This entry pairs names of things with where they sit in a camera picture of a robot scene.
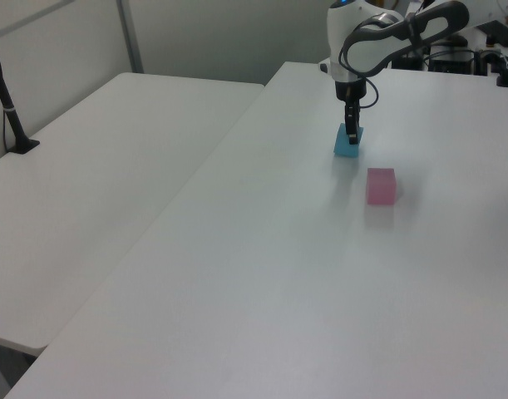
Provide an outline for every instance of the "wall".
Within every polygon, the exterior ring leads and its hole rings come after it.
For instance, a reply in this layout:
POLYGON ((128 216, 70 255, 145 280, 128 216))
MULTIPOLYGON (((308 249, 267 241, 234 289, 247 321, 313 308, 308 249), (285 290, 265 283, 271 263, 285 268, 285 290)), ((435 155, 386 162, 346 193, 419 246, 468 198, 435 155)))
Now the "wall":
POLYGON ((125 0, 146 73, 266 84, 329 54, 333 0, 125 0))
POLYGON ((0 37, 0 58, 27 135, 131 70, 116 0, 70 2, 0 37))

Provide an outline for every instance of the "black microphone stand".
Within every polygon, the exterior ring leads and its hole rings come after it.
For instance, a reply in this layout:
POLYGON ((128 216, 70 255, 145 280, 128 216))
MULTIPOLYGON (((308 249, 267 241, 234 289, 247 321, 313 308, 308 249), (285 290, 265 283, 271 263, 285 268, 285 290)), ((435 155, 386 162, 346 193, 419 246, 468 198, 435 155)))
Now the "black microphone stand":
POLYGON ((21 121, 15 111, 10 93, 7 90, 6 83, 2 77, 2 68, 0 65, 0 99, 4 114, 6 114, 10 126, 12 127, 13 134, 15 135, 15 146, 8 150, 8 152, 15 152, 17 154, 26 154, 29 150, 39 145, 39 141, 30 140, 22 130, 21 121))

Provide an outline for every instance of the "floor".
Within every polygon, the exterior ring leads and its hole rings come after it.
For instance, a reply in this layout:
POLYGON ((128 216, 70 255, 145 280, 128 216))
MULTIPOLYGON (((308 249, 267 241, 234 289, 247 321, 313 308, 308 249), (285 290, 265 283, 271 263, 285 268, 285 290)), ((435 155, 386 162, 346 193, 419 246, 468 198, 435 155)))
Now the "floor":
POLYGON ((17 384, 35 360, 35 357, 0 346, 0 399, 17 384))

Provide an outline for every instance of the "equipment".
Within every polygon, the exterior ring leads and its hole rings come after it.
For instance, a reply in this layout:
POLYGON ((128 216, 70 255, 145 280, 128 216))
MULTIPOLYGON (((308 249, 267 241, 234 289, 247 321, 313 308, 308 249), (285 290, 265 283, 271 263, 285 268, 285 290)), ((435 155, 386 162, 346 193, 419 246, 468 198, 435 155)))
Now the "equipment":
POLYGON ((15 146, 8 150, 8 152, 15 152, 16 154, 26 154, 29 150, 39 145, 39 141, 29 139, 22 130, 21 121, 15 111, 10 92, 6 87, 6 82, 2 76, 2 67, 0 64, 0 99, 4 114, 10 122, 13 134, 15 135, 15 146))
POLYGON ((337 98, 346 103, 349 144, 358 145, 359 112, 369 107, 359 102, 370 76, 403 54, 506 14, 508 0, 425 0, 405 18, 364 0, 337 0, 328 11, 329 67, 321 68, 329 70, 337 98))

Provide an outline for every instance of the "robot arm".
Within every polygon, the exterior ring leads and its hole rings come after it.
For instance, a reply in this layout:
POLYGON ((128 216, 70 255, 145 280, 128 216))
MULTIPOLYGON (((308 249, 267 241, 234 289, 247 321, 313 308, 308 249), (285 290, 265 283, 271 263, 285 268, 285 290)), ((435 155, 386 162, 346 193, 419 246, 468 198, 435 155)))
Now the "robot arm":
POLYGON ((328 11, 330 74, 337 98, 346 102, 346 129, 357 144, 359 100, 365 76, 377 75, 393 59, 450 36, 465 27, 508 14, 508 0, 435 0, 404 18, 364 0, 337 0, 328 11))

